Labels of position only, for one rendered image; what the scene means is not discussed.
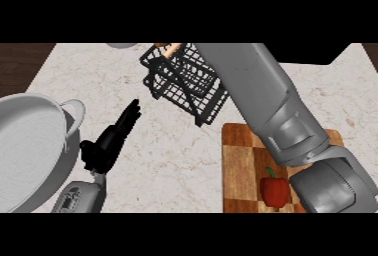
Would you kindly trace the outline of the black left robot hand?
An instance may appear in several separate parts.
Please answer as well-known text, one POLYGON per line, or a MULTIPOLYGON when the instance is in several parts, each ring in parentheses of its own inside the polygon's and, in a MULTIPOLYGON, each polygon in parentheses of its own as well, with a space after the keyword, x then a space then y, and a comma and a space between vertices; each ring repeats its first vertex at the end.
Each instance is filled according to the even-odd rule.
POLYGON ((107 127, 98 140, 95 142, 89 140, 80 142, 86 170, 99 174, 110 172, 120 156, 126 138, 141 116, 139 100, 135 99, 126 107, 116 124, 107 127))

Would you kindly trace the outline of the large grey pot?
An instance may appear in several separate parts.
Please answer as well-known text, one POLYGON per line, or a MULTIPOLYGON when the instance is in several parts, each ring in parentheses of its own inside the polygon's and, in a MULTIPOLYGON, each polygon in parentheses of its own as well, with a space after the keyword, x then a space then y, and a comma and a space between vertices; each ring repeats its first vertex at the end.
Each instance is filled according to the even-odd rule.
POLYGON ((30 213, 62 186, 79 157, 86 107, 36 93, 0 98, 0 213, 30 213))

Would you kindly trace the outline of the checkered wooden cutting board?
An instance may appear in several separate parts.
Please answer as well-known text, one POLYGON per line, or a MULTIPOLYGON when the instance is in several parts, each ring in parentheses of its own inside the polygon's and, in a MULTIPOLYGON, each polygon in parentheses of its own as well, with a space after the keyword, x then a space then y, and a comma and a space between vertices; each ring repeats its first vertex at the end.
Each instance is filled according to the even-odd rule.
POLYGON ((278 166, 260 138, 247 124, 226 123, 222 128, 223 212, 225 213, 305 213, 294 190, 290 190, 282 208, 268 207, 260 194, 260 180, 269 176, 285 180, 310 164, 278 166))

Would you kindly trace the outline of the red bell pepper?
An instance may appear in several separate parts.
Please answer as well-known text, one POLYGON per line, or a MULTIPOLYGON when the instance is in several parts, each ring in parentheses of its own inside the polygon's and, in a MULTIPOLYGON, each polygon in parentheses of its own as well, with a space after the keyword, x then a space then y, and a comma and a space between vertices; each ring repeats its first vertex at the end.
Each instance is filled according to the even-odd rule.
POLYGON ((275 176, 271 167, 266 168, 269 176, 260 180, 260 194, 268 207, 282 208, 290 195, 290 185, 284 178, 275 176))

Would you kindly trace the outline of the black appliance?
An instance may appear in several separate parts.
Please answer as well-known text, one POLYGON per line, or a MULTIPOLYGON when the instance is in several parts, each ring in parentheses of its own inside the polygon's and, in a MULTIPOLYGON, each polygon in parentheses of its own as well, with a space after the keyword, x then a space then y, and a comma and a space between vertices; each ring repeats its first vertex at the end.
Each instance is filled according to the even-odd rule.
POLYGON ((330 65, 349 43, 266 43, 279 63, 330 65))

